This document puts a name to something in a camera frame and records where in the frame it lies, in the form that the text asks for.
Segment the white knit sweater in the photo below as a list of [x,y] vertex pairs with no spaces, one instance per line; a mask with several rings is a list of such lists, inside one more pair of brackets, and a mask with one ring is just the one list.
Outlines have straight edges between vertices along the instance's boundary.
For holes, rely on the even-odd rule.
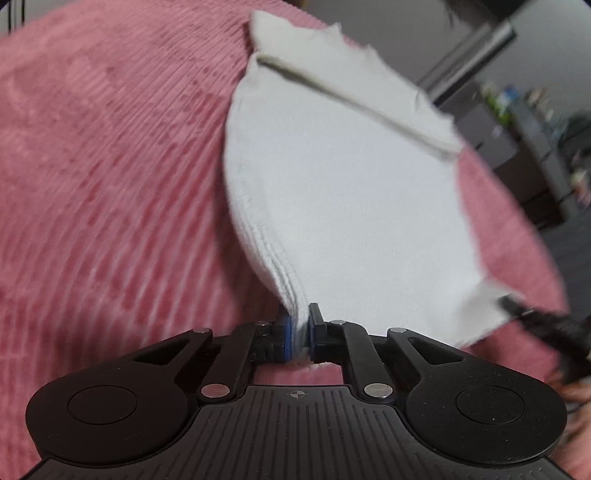
[[468,346],[507,323],[464,208],[450,117],[339,26],[262,10],[233,93],[223,169],[252,268],[286,308],[295,358],[308,307],[381,335],[401,326]]

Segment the grey vanity desk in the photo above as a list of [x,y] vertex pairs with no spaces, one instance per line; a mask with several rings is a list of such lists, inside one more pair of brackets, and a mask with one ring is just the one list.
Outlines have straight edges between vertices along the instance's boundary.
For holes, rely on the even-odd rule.
[[525,100],[515,100],[509,106],[513,125],[523,143],[532,154],[538,169],[544,177],[547,189],[560,212],[561,220],[568,222],[576,218],[581,209],[571,187],[570,174],[566,163],[552,138],[551,128],[535,113]]

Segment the pink ribbed bed blanket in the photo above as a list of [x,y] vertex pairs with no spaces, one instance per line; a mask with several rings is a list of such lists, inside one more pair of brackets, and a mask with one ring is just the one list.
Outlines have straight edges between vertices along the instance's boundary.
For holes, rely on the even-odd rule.
[[233,91],[281,1],[77,1],[1,41],[1,475],[43,385],[194,327],[276,315],[222,180]]

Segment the grey small cabinet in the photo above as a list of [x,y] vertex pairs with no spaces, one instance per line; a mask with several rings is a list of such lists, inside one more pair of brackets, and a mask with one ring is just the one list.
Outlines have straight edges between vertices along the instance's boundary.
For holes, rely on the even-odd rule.
[[488,106],[473,107],[459,122],[464,138],[491,169],[497,169],[518,154],[517,143]]

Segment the white tower fan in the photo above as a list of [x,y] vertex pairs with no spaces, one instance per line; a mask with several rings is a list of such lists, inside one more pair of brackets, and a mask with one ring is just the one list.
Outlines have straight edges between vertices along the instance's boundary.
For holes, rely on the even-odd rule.
[[482,25],[439,60],[417,84],[432,103],[441,105],[516,38],[517,33],[508,20]]

